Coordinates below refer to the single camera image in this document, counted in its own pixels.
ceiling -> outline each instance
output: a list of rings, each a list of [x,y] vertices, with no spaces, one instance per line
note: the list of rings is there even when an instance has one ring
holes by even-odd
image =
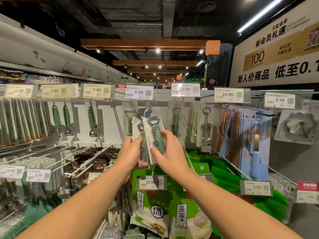
[[[272,1],[13,0],[1,1],[0,13],[126,72],[123,66],[114,66],[112,60],[201,60],[203,55],[194,51],[104,51],[97,54],[81,47],[80,39],[203,39],[236,44],[276,13],[301,0],[283,0],[239,36],[237,30]],[[188,77],[202,77],[203,74],[204,65],[201,65],[189,68]]]

ceiling vent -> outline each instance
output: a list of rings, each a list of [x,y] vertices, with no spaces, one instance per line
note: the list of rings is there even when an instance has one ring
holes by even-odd
[[[213,1],[206,1],[200,4],[197,9],[200,12],[210,12],[214,10],[215,7],[216,7],[216,4]]]

hand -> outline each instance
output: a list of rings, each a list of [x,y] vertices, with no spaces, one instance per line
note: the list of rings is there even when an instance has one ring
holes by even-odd
[[[145,161],[139,161],[140,153],[141,153],[141,142],[142,137],[139,136],[135,139],[134,142],[133,137],[126,137],[124,144],[121,148],[119,156],[117,158],[116,163],[114,166],[122,166],[124,171],[127,171],[129,174],[128,178],[130,177],[130,173],[134,169],[147,169],[148,163]]]
[[[151,148],[150,151],[161,169],[179,183],[182,177],[191,172],[183,147],[172,132],[162,130],[161,133],[167,140],[165,154],[162,155],[156,147]]]

orange sign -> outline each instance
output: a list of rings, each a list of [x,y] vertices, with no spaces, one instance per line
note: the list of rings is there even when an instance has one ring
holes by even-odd
[[[206,55],[219,55],[220,40],[208,40],[206,43]]]

forearm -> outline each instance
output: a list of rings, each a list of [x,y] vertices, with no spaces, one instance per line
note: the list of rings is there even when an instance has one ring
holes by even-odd
[[[228,239],[300,239],[284,224],[228,191],[190,173],[180,184]]]
[[[18,238],[91,239],[129,173],[114,165]]]

